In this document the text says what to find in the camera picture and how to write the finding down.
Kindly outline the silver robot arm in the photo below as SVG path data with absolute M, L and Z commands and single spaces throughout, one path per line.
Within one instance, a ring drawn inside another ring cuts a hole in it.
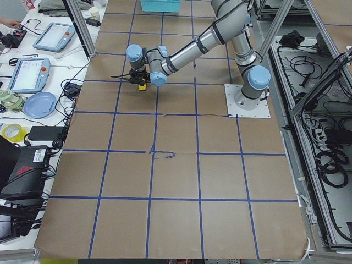
M 140 86 L 150 82 L 161 87 L 170 75 L 182 67 L 218 45 L 231 42 L 235 50 L 235 62 L 244 82 L 241 94 L 248 100 L 258 100 L 267 88 L 271 75 L 260 65 L 245 29 L 248 5 L 248 1 L 212 1 L 215 21 L 172 54 L 167 53 L 166 46 L 129 45 L 126 55 L 131 69 L 127 81 Z

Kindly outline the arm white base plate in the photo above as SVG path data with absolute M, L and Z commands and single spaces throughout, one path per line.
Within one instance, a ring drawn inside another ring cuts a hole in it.
M 260 98 L 248 99 L 242 94 L 243 85 L 225 84 L 228 116 L 231 118 L 270 118 L 265 93 Z

